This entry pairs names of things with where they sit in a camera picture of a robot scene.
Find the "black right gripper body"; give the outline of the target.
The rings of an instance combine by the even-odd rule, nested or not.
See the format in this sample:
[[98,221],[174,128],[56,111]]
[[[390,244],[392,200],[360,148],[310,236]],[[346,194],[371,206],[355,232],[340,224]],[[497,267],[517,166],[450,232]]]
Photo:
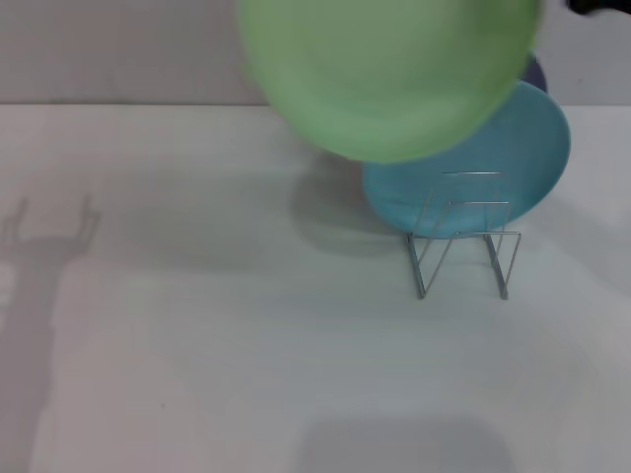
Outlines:
[[631,13],[630,0],[567,0],[566,6],[576,14],[595,14],[605,10]]

